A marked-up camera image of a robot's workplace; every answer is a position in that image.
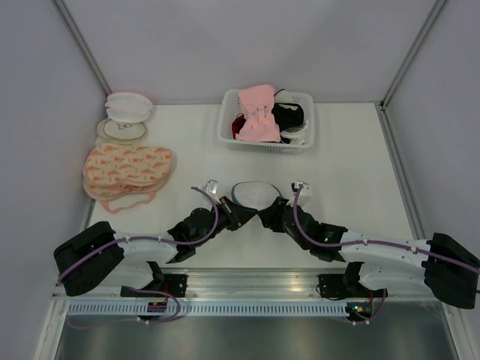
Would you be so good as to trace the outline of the white mesh laundry bag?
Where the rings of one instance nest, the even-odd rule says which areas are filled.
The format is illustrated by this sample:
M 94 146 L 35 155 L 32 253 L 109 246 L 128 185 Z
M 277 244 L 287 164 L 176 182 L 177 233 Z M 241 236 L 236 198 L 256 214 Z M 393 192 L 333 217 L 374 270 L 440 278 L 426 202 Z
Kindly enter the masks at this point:
M 263 210 L 267 209 L 278 197 L 280 190 L 267 181 L 243 181 L 231 189 L 232 201 L 237 205 Z

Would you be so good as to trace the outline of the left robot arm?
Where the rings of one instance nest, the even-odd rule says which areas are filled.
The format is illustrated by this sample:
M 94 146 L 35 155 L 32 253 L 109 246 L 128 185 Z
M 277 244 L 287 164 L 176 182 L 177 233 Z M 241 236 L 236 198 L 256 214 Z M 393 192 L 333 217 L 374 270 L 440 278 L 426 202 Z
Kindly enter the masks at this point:
M 222 196 L 211 209 L 194 209 L 160 235 L 117 232 L 109 222 L 97 222 L 54 250 L 58 282 L 70 297 L 99 286 L 138 287 L 155 297 L 164 288 L 161 265 L 190 259 L 198 247 L 224 230 L 240 229 L 258 213 Z

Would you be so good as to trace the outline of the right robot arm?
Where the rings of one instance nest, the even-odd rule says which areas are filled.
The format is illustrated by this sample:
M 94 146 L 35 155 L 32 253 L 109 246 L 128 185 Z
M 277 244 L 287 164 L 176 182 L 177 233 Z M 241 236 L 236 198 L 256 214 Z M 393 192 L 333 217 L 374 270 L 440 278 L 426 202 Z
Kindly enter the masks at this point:
M 387 290 L 432 295 L 467 310 L 476 306 L 479 259 L 449 235 L 436 232 L 420 240 L 370 237 L 320 223 L 281 197 L 260 211 L 259 217 L 265 228 L 286 233 L 311 256 L 346 263 L 342 286 L 351 296 Z

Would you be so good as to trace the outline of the dark red bra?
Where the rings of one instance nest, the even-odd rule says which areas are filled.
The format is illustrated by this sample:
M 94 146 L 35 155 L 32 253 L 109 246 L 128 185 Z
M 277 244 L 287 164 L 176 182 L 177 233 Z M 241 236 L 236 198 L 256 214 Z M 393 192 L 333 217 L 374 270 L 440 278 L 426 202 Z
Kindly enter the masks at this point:
M 237 136 L 239 135 L 239 132 L 241 131 L 241 129 L 244 127 L 245 122 L 246 122 L 246 119 L 243 114 L 238 114 L 238 116 L 232 122 L 231 130 L 232 130 L 232 138 L 234 140 L 237 139 Z

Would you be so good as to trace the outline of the pink bra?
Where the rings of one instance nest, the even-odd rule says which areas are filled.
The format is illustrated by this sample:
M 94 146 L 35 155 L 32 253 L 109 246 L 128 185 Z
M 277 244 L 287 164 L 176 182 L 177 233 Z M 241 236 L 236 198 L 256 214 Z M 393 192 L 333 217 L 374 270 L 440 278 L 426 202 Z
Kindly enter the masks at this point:
M 269 84 L 237 91 L 238 101 L 246 122 L 237 140 L 250 143 L 279 143 L 280 129 L 272 113 L 275 88 Z

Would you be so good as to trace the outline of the white pink-edged flat bag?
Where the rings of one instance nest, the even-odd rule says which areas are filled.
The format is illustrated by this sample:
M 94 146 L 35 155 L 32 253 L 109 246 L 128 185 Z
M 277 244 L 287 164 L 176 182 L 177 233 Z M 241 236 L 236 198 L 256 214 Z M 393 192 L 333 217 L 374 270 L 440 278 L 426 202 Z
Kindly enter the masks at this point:
M 119 212 L 131 210 L 138 206 L 148 205 L 156 196 L 156 191 L 148 193 L 128 193 L 110 201 L 102 200 L 100 204 L 110 214 L 118 214 Z

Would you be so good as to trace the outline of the beige round laundry bag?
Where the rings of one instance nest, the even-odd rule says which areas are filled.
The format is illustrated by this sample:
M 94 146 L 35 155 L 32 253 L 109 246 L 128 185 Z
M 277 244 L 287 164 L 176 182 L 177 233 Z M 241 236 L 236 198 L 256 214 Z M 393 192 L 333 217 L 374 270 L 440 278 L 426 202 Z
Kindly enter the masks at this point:
M 123 123 L 104 119 L 97 125 L 97 135 L 103 140 L 130 143 L 142 139 L 147 134 L 146 126 L 140 123 Z

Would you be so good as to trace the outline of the white plastic basket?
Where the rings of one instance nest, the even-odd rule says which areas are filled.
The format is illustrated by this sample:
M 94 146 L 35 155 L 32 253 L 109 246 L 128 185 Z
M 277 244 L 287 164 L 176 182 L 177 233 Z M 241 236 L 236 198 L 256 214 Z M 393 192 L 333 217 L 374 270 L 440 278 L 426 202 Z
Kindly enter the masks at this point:
M 217 138 L 227 148 L 297 154 L 311 147 L 315 109 L 309 94 L 257 85 L 223 97 Z

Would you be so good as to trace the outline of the aluminium front rail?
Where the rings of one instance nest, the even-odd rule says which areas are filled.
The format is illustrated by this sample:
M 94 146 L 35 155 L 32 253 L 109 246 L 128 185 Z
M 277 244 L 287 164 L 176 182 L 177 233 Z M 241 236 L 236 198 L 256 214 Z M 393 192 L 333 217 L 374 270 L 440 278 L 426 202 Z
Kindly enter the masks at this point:
M 119 299 L 122 287 L 142 288 L 153 277 L 166 274 L 188 276 L 185 297 L 197 301 L 304 300 L 318 296 L 318 275 L 341 274 L 343 268 L 310 269 L 156 269 L 146 263 L 120 266 L 96 287 L 78 299 Z

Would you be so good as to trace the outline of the aluminium rail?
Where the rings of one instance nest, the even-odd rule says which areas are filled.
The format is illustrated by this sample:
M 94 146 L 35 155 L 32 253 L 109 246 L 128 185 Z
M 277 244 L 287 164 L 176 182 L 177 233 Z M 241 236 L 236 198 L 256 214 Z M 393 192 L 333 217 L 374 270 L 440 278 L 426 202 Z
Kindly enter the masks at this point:
M 419 204 L 413 190 L 413 185 L 407 173 L 407 167 L 401 154 L 401 149 L 395 136 L 394 128 L 387 116 L 386 108 L 381 102 L 374 104 L 379 125 L 385 140 L 391 165 L 400 191 L 400 197 L 406 212 L 406 219 L 409 223 L 412 236 L 417 240 L 431 240 L 431 234 L 425 229 Z
M 197 301 L 304 300 L 318 296 L 318 275 L 341 274 L 343 268 L 310 269 L 156 269 L 146 263 L 120 266 L 96 287 L 78 299 L 119 299 L 122 287 L 142 288 L 153 277 L 166 274 L 188 276 L 185 297 Z

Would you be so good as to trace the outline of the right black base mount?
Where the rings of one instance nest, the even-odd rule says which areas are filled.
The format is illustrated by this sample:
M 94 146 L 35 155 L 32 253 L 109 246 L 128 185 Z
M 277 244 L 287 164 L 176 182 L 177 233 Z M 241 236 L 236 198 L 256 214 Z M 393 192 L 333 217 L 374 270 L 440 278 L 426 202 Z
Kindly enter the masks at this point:
M 359 291 L 347 287 L 342 274 L 319 274 L 317 278 L 316 290 L 323 299 L 340 301 L 362 296 Z

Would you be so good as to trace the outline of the right side aluminium rail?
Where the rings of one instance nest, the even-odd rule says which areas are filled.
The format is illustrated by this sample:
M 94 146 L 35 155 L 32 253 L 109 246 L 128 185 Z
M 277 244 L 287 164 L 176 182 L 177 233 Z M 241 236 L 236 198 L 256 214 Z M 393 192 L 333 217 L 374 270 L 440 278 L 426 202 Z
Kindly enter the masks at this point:
M 400 197 L 406 212 L 406 219 L 409 223 L 412 236 L 417 240 L 431 240 L 431 234 L 425 229 L 419 204 L 413 190 L 413 185 L 407 173 L 407 167 L 401 154 L 401 149 L 395 136 L 394 128 L 387 116 L 386 108 L 381 102 L 374 104 L 379 125 L 385 140 L 391 165 L 400 191 Z

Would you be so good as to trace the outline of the right aluminium frame post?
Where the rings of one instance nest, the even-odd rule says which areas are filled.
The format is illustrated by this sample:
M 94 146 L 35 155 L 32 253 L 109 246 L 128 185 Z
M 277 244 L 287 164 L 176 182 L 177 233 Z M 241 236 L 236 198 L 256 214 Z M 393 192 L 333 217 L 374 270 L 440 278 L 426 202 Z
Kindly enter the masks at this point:
M 405 76 L 413 65 L 413 62 L 416 60 L 416 57 L 420 53 L 422 47 L 425 45 L 428 36 L 433 31 L 434 26 L 437 24 L 437 21 L 442 16 L 443 11 L 446 9 L 448 4 L 449 0 L 436 0 L 433 3 L 424 22 L 418 30 L 414 41 L 410 45 L 407 54 L 403 58 L 400 67 L 397 69 L 393 80 L 387 88 L 385 95 L 379 102 L 379 105 L 383 110 L 385 110 L 386 107 L 392 102 L 392 99 L 395 96 L 398 88 L 404 81 Z

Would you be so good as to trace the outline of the aluminium frame post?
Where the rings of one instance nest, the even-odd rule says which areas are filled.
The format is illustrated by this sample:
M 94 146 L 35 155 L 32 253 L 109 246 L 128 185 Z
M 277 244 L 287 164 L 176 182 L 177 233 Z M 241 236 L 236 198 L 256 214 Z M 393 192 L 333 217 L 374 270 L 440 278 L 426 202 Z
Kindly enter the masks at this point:
M 76 45 L 76 48 L 79 50 L 80 55 L 82 56 L 84 62 L 86 63 L 88 69 L 91 71 L 94 79 L 97 84 L 100 86 L 100 89 L 108 96 L 112 93 L 110 84 L 107 81 L 101 67 L 99 66 L 93 52 L 91 51 L 86 39 L 84 38 L 80 27 L 77 24 L 77 21 L 74 19 L 71 10 L 69 9 L 66 1 L 64 0 L 52 0 L 52 6 L 55 8 L 55 11 L 59 15 L 61 21 L 64 23 L 67 32 L 72 38 L 73 42 Z
M 385 95 L 379 102 L 379 105 L 383 110 L 385 110 L 386 107 L 392 102 L 392 99 L 395 96 L 398 88 L 404 81 L 405 76 L 413 65 L 413 62 L 416 60 L 416 57 L 420 53 L 422 47 L 425 45 L 428 36 L 433 31 L 434 26 L 437 24 L 437 21 L 442 16 L 443 11 L 446 9 L 448 4 L 449 0 L 436 0 L 433 3 L 424 22 L 418 30 L 414 41 L 410 45 L 407 54 L 403 58 L 400 67 L 397 69 L 393 80 L 387 88 Z

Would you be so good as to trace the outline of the left aluminium frame post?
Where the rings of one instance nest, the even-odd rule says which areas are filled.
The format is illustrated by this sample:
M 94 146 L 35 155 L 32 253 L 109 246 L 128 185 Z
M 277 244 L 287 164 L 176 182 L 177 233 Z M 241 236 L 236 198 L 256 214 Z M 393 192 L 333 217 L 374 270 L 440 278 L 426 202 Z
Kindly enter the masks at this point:
M 101 67 L 99 66 L 93 52 L 91 51 L 86 39 L 84 38 L 80 27 L 77 24 L 77 21 L 74 19 L 71 10 L 69 9 L 66 1 L 64 0 L 52 0 L 52 6 L 55 8 L 55 11 L 59 15 L 61 21 L 64 23 L 67 32 L 72 38 L 73 42 L 76 45 L 76 48 L 79 50 L 80 55 L 82 56 L 84 62 L 86 63 L 88 69 L 91 71 L 94 79 L 97 84 L 100 86 L 100 89 L 108 96 L 112 93 L 110 84 L 107 81 Z

